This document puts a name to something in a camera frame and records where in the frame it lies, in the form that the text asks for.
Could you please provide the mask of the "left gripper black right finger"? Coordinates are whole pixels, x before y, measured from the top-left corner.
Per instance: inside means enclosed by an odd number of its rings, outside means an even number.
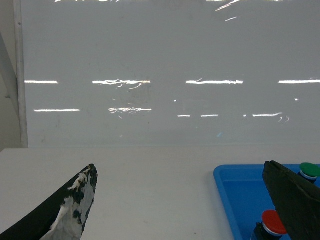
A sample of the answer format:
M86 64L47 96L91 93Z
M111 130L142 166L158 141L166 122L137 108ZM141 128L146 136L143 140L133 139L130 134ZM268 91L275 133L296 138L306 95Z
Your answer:
M264 163L262 179L289 237L320 238L320 188L284 165Z

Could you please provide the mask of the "left gripper black white-taped left finger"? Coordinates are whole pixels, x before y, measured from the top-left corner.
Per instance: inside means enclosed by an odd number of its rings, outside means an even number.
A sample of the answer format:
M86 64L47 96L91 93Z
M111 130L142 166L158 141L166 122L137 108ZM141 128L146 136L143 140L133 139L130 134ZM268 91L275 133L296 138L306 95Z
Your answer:
M95 201L98 171L89 164L0 234L2 240L80 240Z

